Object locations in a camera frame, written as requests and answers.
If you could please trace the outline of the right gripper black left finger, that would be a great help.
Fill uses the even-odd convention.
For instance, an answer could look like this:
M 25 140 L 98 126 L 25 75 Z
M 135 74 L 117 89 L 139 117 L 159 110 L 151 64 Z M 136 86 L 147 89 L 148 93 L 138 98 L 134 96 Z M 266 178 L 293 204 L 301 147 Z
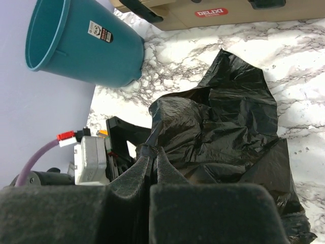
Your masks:
M 107 186 L 1 190 L 1 243 L 148 243 L 154 150 Z

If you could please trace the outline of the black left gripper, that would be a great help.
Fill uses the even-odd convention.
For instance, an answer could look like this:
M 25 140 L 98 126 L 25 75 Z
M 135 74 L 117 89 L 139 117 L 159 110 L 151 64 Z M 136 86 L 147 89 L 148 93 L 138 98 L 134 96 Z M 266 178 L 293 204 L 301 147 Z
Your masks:
M 106 177 L 115 180 L 126 172 L 136 161 L 130 156 L 127 143 L 137 146 L 151 134 L 149 128 L 130 124 L 114 116 L 106 120 L 108 136 L 105 138 L 107 156 Z

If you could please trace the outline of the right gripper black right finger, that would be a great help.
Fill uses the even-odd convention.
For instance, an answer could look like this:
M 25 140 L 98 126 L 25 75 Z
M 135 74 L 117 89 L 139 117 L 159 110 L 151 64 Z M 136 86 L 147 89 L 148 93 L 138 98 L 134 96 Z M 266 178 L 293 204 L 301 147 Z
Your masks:
M 150 243 L 288 243 L 275 203 L 255 184 L 192 185 L 157 155 L 150 188 Z

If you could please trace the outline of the black plastic trash bag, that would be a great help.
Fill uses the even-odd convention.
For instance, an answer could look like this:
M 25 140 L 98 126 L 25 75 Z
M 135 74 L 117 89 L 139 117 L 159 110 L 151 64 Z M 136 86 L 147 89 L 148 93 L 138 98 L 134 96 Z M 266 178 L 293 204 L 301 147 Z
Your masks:
M 316 239 L 296 193 L 287 140 L 277 135 L 277 104 L 261 69 L 221 50 L 197 87 L 158 98 L 149 112 L 151 131 L 158 132 L 151 147 L 163 148 L 190 184 L 259 185 L 273 198 L 288 243 Z

